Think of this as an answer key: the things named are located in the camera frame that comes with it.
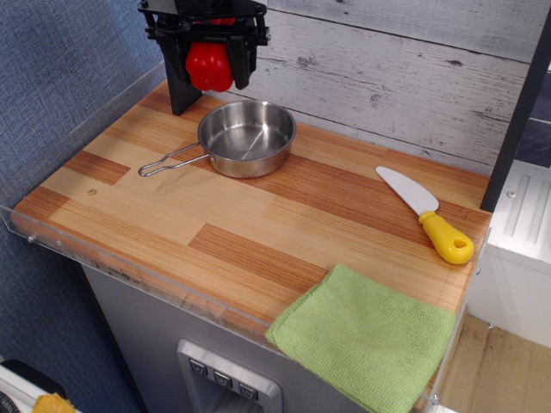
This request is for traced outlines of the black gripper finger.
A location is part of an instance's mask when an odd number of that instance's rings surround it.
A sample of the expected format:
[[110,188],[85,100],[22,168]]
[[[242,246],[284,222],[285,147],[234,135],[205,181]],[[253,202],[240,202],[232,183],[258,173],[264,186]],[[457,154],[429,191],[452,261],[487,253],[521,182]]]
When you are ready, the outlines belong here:
[[191,81],[185,68],[189,46],[182,42],[176,34],[167,33],[161,29],[157,30],[157,43],[164,55],[165,63],[172,70],[176,79],[190,86]]
[[252,38],[244,36],[232,36],[226,45],[235,87],[244,89],[256,69],[257,45]]

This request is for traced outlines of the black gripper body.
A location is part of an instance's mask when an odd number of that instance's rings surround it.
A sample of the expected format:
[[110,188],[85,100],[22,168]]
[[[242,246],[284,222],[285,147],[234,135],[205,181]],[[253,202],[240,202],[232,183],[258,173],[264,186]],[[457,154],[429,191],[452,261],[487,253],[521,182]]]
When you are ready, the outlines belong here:
[[267,6],[256,1],[150,0],[138,2],[138,11],[145,16],[145,30],[152,40],[221,43],[244,39],[257,46],[269,41],[264,20]]

